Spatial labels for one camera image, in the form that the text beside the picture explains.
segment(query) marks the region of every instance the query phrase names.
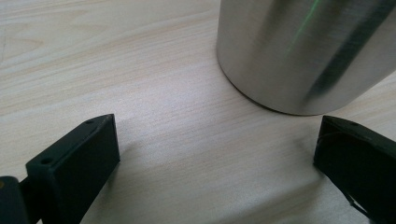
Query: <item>wood grain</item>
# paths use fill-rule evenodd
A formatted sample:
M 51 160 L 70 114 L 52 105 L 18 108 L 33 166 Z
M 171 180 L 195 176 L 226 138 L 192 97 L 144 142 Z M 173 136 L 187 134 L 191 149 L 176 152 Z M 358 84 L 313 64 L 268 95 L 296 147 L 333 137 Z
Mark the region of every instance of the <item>wood grain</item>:
M 312 166 L 321 116 L 218 66 L 219 0 L 0 2 L 0 175 L 114 113 L 121 163 L 82 223 L 368 223 Z M 396 76 L 330 113 L 396 139 Z

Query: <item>silver cylinder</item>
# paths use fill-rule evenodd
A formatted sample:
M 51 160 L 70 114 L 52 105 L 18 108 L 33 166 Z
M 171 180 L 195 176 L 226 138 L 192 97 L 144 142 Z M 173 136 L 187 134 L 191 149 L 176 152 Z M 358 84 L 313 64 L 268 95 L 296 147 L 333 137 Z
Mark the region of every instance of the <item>silver cylinder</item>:
M 394 0 L 222 0 L 228 79 L 274 110 L 333 111 L 396 70 Z

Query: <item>stainless steel canister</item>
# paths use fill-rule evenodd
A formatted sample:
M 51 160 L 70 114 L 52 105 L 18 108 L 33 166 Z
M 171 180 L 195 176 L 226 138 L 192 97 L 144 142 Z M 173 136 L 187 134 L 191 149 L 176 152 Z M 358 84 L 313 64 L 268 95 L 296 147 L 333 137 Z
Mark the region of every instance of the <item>stainless steel canister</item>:
M 322 114 L 396 70 L 395 0 L 222 0 L 219 64 L 274 110 Z

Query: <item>screw hole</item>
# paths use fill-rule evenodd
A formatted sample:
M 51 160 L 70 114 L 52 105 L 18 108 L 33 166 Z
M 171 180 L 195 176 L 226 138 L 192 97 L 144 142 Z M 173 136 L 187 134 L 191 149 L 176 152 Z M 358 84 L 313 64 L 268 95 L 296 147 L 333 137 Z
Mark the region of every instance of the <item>screw hole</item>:
M 49 164 L 49 163 L 51 163 L 52 162 L 52 158 L 46 158 L 46 159 L 44 159 L 44 160 L 42 160 L 41 161 L 41 164 Z

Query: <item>table surface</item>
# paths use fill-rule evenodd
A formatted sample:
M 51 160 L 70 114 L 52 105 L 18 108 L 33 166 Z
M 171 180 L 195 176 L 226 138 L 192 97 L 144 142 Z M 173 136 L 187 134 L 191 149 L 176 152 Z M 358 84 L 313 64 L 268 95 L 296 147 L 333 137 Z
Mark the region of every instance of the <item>table surface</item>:
M 219 0 L 0 3 L 0 175 L 114 113 L 121 163 L 82 223 L 368 223 L 313 165 L 321 116 L 219 68 Z M 396 139 L 396 76 L 329 115 Z

